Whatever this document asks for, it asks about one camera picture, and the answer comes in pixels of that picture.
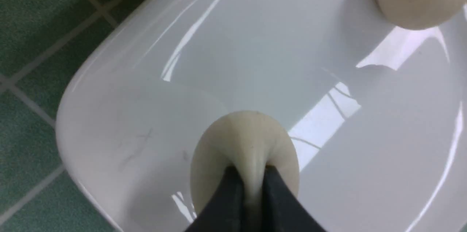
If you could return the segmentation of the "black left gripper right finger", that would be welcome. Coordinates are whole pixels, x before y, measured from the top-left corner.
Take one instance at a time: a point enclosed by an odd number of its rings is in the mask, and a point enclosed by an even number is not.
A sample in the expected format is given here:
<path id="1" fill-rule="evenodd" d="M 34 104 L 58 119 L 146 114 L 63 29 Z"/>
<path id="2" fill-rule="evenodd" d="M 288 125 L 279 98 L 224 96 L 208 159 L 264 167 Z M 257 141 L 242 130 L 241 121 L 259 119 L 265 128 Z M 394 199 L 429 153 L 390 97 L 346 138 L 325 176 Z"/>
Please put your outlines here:
<path id="1" fill-rule="evenodd" d="M 262 232 L 325 232 L 302 207 L 276 167 L 267 166 L 262 183 Z"/>

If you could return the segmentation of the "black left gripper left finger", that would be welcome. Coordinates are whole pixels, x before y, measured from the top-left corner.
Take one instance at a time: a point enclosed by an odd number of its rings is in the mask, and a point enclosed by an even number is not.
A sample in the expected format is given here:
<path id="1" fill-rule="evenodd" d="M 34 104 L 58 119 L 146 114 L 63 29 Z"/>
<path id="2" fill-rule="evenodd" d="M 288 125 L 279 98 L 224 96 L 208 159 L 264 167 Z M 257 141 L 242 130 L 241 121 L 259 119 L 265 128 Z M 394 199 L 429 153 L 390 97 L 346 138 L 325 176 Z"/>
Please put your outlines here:
<path id="1" fill-rule="evenodd" d="M 244 189 L 234 166 L 227 167 L 214 195 L 187 232 L 241 232 Z"/>

